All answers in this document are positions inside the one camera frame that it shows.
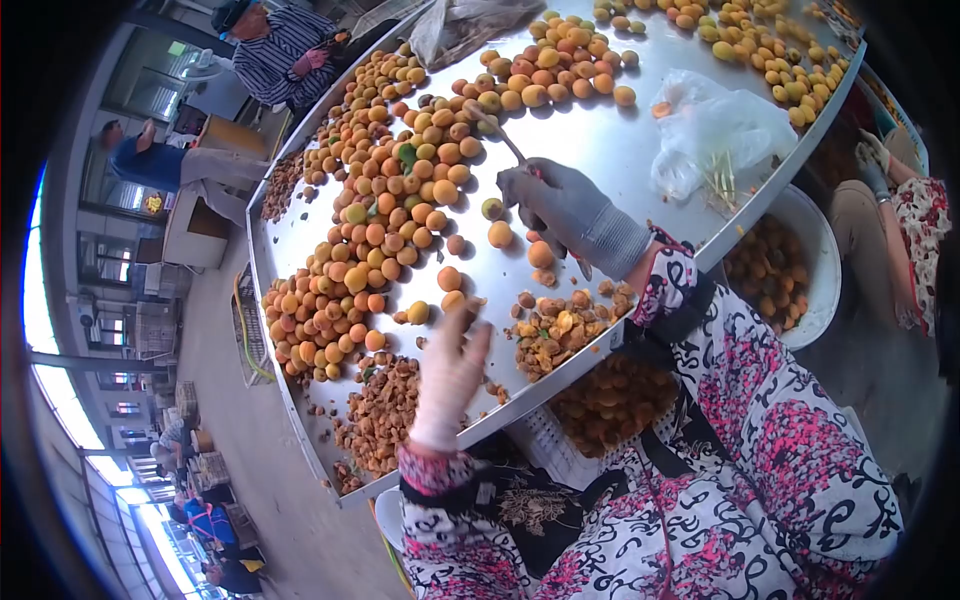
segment pink and black floral top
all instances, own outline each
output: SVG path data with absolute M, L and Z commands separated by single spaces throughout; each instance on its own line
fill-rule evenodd
M 932 177 L 911 178 L 897 188 L 893 205 L 910 257 L 914 297 L 913 306 L 897 306 L 897 320 L 905 329 L 918 326 L 924 335 L 932 336 L 940 242 L 951 228 L 947 191 L 942 181 Z
M 692 254 L 671 243 L 656 256 L 633 320 L 649 325 L 676 310 L 696 277 Z M 664 476 L 646 442 L 623 449 L 612 468 L 623 469 L 629 489 L 585 510 L 579 538 L 539 581 L 502 524 L 405 500 L 404 562 L 418 598 L 857 595 L 894 550 L 902 521 L 843 413 L 725 287 L 672 352 L 721 452 L 686 444 L 682 420 L 658 423 L 657 438 L 690 473 Z M 484 468 L 462 452 L 399 453 L 406 484 L 427 497 L 455 493 Z

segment gloved hand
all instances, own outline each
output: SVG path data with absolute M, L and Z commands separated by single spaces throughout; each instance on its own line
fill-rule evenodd
M 890 200 L 887 179 L 883 177 L 883 169 L 876 162 L 875 150 L 866 142 L 860 142 L 856 145 L 853 154 L 856 156 L 856 168 L 860 173 L 860 180 L 874 192 L 876 201 L 879 203 L 881 200 Z
M 304 56 L 310 60 L 310 68 L 319 69 L 326 64 L 326 58 L 330 56 L 330 53 L 326 50 L 314 48 L 313 50 L 307 50 Z
M 862 137 L 863 141 L 867 142 L 871 150 L 874 151 L 876 161 L 880 164 L 880 168 L 883 169 L 883 175 L 886 175 L 887 171 L 890 170 L 890 151 L 883 145 L 883 142 L 870 132 L 860 130 L 860 137 Z
M 614 281 L 623 279 L 646 250 L 650 230 L 614 206 L 580 171 L 548 158 L 527 162 L 540 169 L 542 180 L 524 167 L 501 171 L 496 184 L 504 203 L 520 205 L 520 220 L 528 228 L 546 228 Z
M 310 51 L 307 50 L 306 53 L 298 58 L 297 61 L 294 62 L 294 65 L 290 67 L 290 70 L 293 71 L 297 77 L 305 77 L 306 74 L 310 72 L 310 69 L 313 68 L 313 66 L 310 65 L 309 54 Z
M 440 453 L 457 449 L 460 419 L 480 387 L 493 332 L 491 324 L 482 323 L 471 339 L 464 337 L 479 307 L 473 300 L 461 303 L 427 344 L 420 365 L 420 402 L 410 428 L 410 441 L 420 448 Z

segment clear plastic bag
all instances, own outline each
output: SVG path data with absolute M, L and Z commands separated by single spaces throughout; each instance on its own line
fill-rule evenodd
M 543 0 L 437 0 L 417 20 L 410 45 L 420 64 L 436 71 L 545 6 Z
M 718 170 L 735 175 L 768 156 L 783 158 L 797 145 L 786 110 L 699 73 L 671 69 L 651 108 L 661 103 L 669 103 L 669 114 L 657 120 L 660 153 L 650 175 L 659 192 L 674 200 L 708 178 L 713 184 Z

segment stainless steel table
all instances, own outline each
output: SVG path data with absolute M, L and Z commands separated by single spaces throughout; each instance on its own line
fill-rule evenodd
M 592 13 L 591 6 L 592 3 L 588 0 L 562 0 L 550 3 L 549 8 L 561 15 L 575 13 L 586 18 Z M 394 50 L 396 36 L 408 35 L 419 15 L 419 12 L 415 13 L 398 24 L 371 48 L 371 52 L 375 49 Z M 825 49 L 829 45 L 836 46 L 841 55 L 850 61 L 850 67 L 847 76 L 837 86 L 819 118 L 807 129 L 793 152 L 782 157 L 779 168 L 773 170 L 769 161 L 764 161 L 764 164 L 749 172 L 737 174 L 738 189 L 747 192 L 751 187 L 755 187 L 756 193 L 729 221 L 700 201 L 665 203 L 660 194 L 651 188 L 650 164 L 660 149 L 660 137 L 649 111 L 651 99 L 660 89 L 664 75 L 671 68 L 697 71 L 729 89 L 748 89 L 773 102 L 770 86 L 752 66 L 725 63 L 716 59 L 710 52 L 709 44 L 702 42 L 695 32 L 674 26 L 667 20 L 665 13 L 656 7 L 643 12 L 630 7 L 629 17 L 639 18 L 646 23 L 645 36 L 616 32 L 606 24 L 597 27 L 597 31 L 610 38 L 613 50 L 623 52 L 631 49 L 640 56 L 638 70 L 624 71 L 616 78 L 618 85 L 629 85 L 636 91 L 636 111 L 623 112 L 617 109 L 610 98 L 594 98 L 554 108 L 541 107 L 501 115 L 501 122 L 526 155 L 547 156 L 582 170 L 597 182 L 600 189 L 608 194 L 615 204 L 639 222 L 649 219 L 676 238 L 699 244 L 698 265 L 706 271 L 733 246 L 740 235 L 738 230 L 750 228 L 800 170 L 843 104 L 853 85 L 854 75 L 863 61 L 865 43 L 860 43 L 854 52 L 837 38 L 827 23 L 802 15 L 799 3 L 794 3 L 787 16 L 805 24 Z M 765 22 L 771 31 L 773 30 L 773 19 L 757 19 L 756 22 Z M 796 46 L 802 49 L 805 56 L 805 44 L 794 38 L 786 41 L 788 47 Z M 485 72 L 479 62 L 482 50 L 495 49 L 501 56 L 512 58 L 531 43 L 532 38 L 524 24 L 517 32 L 490 40 L 485 48 L 478 50 L 473 56 L 439 73 L 431 74 L 426 84 L 404 100 L 415 107 L 417 97 L 423 93 L 450 97 L 453 95 L 450 85 L 454 81 L 461 78 L 473 81 L 477 75 Z M 802 64 L 810 70 L 809 60 L 804 60 Z M 329 108 L 341 103 L 345 86 L 352 79 L 351 73 L 352 68 L 314 107 L 284 146 L 280 156 L 301 148 L 314 135 Z M 394 133 L 403 129 L 406 128 L 399 122 L 391 127 Z M 312 145 L 307 146 L 308 148 L 316 147 L 315 141 L 310 144 Z M 450 233 L 460 233 L 472 244 L 472 252 L 468 252 L 469 258 L 446 255 L 441 264 L 434 254 L 426 256 L 425 260 L 421 257 L 418 268 L 412 271 L 407 269 L 407 274 L 401 278 L 403 283 L 389 288 L 390 291 L 386 293 L 389 298 L 386 313 L 376 315 L 368 322 L 368 326 L 387 334 L 391 352 L 420 356 L 415 339 L 418 336 L 429 338 L 430 327 L 398 325 L 393 322 L 391 315 L 397 310 L 405 310 L 415 300 L 427 301 L 432 305 L 432 314 L 439 314 L 439 304 L 444 292 L 437 285 L 436 276 L 442 266 L 452 265 L 464 274 L 465 293 L 488 299 L 484 317 L 493 322 L 497 332 L 513 324 L 514 320 L 509 314 L 510 307 L 516 301 L 516 295 L 524 290 L 531 291 L 536 297 L 569 298 L 574 289 L 587 287 L 596 297 L 596 286 L 604 277 L 596 273 L 594 281 L 587 284 L 582 281 L 576 263 L 570 258 L 556 268 L 557 289 L 544 288 L 530 278 L 533 270 L 526 260 L 525 244 L 521 243 L 525 228 L 515 215 L 509 221 L 517 236 L 514 247 L 504 252 L 492 248 L 487 242 L 490 223 L 481 216 L 480 204 L 489 197 L 500 196 L 495 185 L 496 173 L 516 166 L 516 159 L 506 145 L 496 139 L 485 140 L 484 147 L 486 152 L 469 163 L 473 178 L 464 186 L 467 201 L 443 208 L 453 224 Z M 265 184 L 261 184 L 257 189 L 248 207 L 249 245 L 258 295 L 262 295 L 275 277 L 288 277 L 302 267 L 306 256 L 313 252 L 318 243 L 325 240 L 326 231 L 331 227 L 331 203 L 340 193 L 342 186 L 330 180 L 320 187 L 319 196 L 312 204 L 296 199 L 296 193 L 302 188 L 301 181 L 294 191 L 295 198 L 288 212 L 276 224 L 263 222 L 259 218 Z M 570 282 L 571 276 L 580 279 L 577 285 Z M 496 398 L 481 389 L 469 407 L 468 415 L 473 425 L 460 435 L 460 446 L 474 444 L 534 410 L 603 360 L 611 348 L 618 346 L 621 339 L 622 322 L 611 327 L 599 338 L 596 345 L 600 346 L 600 351 L 592 352 L 586 349 L 540 382 L 530 385 L 523 373 L 516 370 L 516 343 L 505 339 L 502 333 L 497 333 L 487 374 L 492 380 L 504 385 L 512 399 L 504 406 L 498 406 Z M 283 369 L 276 362 L 274 368 L 277 378 L 282 381 Z M 326 478 L 327 473 L 333 472 L 333 462 L 344 460 L 346 455 L 340 448 L 335 447 L 333 442 L 320 442 L 320 434 L 332 428 L 329 418 L 308 416 L 307 406 L 314 402 L 324 406 L 328 415 L 334 407 L 341 417 L 345 415 L 348 411 L 348 393 L 358 391 L 360 387 L 352 381 L 354 373 L 351 368 L 347 368 L 343 378 L 337 382 L 311 382 L 309 400 L 303 398 L 301 389 L 291 390 L 284 384 L 280 385 L 284 406 L 300 439 L 304 455 L 318 478 Z M 488 415 L 478 420 L 480 412 Z M 333 478 L 329 478 L 336 487 Z M 376 496 L 397 481 L 396 472 L 373 482 L 368 479 L 363 488 L 338 497 L 337 501 L 341 506 L 355 505 L 365 498 Z

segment striped shirt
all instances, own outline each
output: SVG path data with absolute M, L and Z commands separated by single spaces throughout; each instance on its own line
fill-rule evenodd
M 268 105 L 287 100 L 305 107 L 320 99 L 337 78 L 329 61 L 304 77 L 291 70 L 294 62 L 327 36 L 336 33 L 333 22 L 308 9 L 289 5 L 267 15 L 270 32 L 241 41 L 233 52 L 233 70 L 253 98 Z

